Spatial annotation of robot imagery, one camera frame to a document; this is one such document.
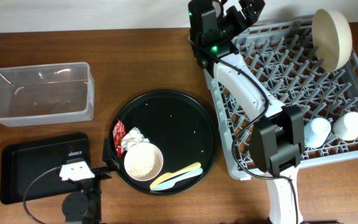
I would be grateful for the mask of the small pink bowl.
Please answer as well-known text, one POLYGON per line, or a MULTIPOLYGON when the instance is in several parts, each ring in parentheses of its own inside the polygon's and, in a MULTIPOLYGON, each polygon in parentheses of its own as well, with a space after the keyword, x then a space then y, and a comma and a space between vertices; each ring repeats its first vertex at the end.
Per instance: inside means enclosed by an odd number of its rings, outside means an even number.
POLYGON ((124 158, 126 173, 134 180, 148 181, 156 177, 163 167, 160 149, 149 142, 132 146, 124 158))

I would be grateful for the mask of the large beige bowl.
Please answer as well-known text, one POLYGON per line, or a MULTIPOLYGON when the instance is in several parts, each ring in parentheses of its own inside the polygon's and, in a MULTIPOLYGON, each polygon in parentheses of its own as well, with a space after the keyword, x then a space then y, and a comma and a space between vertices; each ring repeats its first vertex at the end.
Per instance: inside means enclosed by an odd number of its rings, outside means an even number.
POLYGON ((339 11, 319 9, 312 21, 313 46, 327 72, 343 67, 352 53, 352 33, 345 16, 339 11))

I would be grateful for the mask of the light blue cup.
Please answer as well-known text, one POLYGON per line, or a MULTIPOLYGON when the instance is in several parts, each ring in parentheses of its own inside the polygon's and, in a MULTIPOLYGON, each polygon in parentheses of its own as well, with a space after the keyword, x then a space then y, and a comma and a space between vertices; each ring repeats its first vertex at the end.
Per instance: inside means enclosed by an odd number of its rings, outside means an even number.
POLYGON ((305 146, 317 148, 324 144, 331 132, 331 124, 325 118, 314 118, 304 127, 305 146))

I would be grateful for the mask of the white cup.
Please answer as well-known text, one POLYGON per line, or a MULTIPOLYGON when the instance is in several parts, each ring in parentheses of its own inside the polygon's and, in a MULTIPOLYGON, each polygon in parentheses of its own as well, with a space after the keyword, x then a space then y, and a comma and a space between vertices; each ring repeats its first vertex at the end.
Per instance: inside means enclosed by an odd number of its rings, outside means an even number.
POLYGON ((348 112, 333 125, 334 133, 342 140, 352 141, 358 138, 358 112, 348 112))

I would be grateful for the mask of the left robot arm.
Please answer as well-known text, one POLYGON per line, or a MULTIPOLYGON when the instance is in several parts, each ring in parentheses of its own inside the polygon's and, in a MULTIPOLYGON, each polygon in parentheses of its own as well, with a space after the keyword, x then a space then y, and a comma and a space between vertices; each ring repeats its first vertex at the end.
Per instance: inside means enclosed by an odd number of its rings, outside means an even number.
POLYGON ((62 203, 65 223, 101 222, 101 181, 110 179, 119 169, 119 164, 108 154, 104 167, 92 169, 90 166, 90 141, 86 138, 72 141, 61 166, 59 176, 65 182, 75 185, 62 203))

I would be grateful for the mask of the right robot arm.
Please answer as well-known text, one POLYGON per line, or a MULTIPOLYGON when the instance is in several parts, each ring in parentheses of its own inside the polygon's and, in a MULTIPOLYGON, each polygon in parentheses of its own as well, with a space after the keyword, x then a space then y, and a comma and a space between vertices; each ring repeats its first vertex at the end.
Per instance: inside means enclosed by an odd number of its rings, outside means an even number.
POLYGON ((255 24, 264 1, 240 0, 224 8, 225 1, 191 0, 188 3, 190 36, 198 65, 224 85, 244 110, 249 122, 232 140, 236 143, 251 129, 248 152, 262 171, 270 197, 271 223, 301 223, 296 178, 305 151, 303 114, 296 105, 286 106, 271 95, 248 69, 232 39, 255 24))

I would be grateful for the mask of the grey dishwasher rack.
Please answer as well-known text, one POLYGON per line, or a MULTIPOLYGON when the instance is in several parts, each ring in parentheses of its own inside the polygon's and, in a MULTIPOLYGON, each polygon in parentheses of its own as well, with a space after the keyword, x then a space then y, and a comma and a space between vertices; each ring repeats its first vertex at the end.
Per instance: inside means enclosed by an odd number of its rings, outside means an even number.
MULTIPOLYGON (((311 19, 255 26, 233 42, 263 86, 286 105, 297 105, 304 121, 323 117, 335 123, 358 112, 358 58, 334 72, 322 68, 312 41, 311 19)), ((301 167, 313 167, 358 158, 358 137, 345 141, 329 134, 318 148, 307 147, 301 167)))

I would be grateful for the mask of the red snack wrapper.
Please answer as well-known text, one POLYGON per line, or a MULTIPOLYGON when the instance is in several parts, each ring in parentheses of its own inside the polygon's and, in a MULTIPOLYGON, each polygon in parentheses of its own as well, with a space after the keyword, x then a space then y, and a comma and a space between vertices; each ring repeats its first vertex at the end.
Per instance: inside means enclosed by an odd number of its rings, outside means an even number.
POLYGON ((124 123, 118 119, 112 131, 114 147, 117 153, 117 157, 121 157, 124 153, 124 148, 121 146, 121 141, 125 135, 126 135, 126 128, 124 126, 124 123))

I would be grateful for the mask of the crumpled white tissue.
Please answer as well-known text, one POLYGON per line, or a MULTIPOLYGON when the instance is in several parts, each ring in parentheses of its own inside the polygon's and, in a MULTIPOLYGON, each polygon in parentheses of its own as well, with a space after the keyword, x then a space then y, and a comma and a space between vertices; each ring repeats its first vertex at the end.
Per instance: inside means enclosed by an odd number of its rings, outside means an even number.
POLYGON ((131 147, 142 142, 150 142, 138 128, 132 128, 121 140, 121 147, 128 151, 131 147))

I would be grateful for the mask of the yellow plastic knife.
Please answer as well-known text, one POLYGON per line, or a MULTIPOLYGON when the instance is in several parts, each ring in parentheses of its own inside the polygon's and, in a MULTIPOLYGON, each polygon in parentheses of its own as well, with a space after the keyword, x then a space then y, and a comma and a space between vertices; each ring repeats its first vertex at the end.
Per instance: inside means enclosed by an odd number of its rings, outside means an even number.
POLYGON ((159 176, 157 179, 155 179, 151 184, 150 184, 150 188, 157 186, 158 184, 162 183, 163 181, 166 181, 172 177, 176 177, 180 174, 184 174, 190 171, 193 171, 195 169, 198 169, 201 167, 201 163, 200 162, 195 162, 191 165, 188 165, 176 172, 167 172, 165 174, 162 174, 161 176, 159 176))

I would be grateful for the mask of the black rectangular tray bin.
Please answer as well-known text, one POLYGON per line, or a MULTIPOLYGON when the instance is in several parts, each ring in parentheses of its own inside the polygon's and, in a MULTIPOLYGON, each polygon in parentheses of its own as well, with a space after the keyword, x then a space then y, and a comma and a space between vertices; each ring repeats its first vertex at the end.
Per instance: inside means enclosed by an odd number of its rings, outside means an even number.
POLYGON ((90 165, 90 141, 85 133, 67 134, 36 141, 11 144, 2 150, 0 201, 5 205, 26 199, 50 197, 76 190, 75 185, 62 181, 58 172, 38 176, 70 159, 82 158, 90 165))

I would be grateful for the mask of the clear plastic bin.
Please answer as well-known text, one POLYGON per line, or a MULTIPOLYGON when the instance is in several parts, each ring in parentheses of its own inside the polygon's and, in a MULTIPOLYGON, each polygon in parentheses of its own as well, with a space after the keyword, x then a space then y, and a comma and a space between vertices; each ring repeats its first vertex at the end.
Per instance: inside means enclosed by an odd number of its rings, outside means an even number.
POLYGON ((0 68, 0 124, 91 121, 94 79, 86 62, 0 68))

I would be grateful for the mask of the round black serving tray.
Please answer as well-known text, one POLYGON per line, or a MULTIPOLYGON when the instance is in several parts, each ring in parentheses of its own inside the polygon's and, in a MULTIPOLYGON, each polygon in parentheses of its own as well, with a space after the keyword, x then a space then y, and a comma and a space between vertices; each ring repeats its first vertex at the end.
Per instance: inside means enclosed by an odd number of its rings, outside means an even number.
POLYGON ((203 173, 177 182, 163 191, 151 191, 148 181, 129 177, 124 157, 117 157, 112 133, 108 133, 111 149, 119 163, 117 175, 130 187, 149 195, 163 196, 184 192, 204 179, 214 164, 219 149, 218 127, 207 108, 191 96, 174 90, 155 90, 140 95, 124 105, 115 115, 110 129, 121 120, 127 131, 138 128, 163 155, 161 173, 175 172, 200 162, 203 173))

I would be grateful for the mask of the light blue plastic spoon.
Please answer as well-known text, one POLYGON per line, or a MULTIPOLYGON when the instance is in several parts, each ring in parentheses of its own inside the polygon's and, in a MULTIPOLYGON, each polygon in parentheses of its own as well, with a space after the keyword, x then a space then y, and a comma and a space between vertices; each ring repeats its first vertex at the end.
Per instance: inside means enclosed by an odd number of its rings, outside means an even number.
POLYGON ((167 189, 170 189, 172 187, 175 186, 175 184, 177 182, 180 182, 180 181, 183 181, 183 180, 186 180, 186 179, 190 179, 192 177, 196 177, 196 176, 199 176, 203 173, 203 168, 198 168, 198 169, 195 169, 193 171, 190 171, 190 172, 187 172, 187 173, 184 173, 184 174, 180 174, 176 177, 172 177, 166 181, 163 181, 162 183, 158 184, 157 186, 155 187, 152 187, 151 188, 151 191, 161 191, 161 190, 167 190, 167 189))

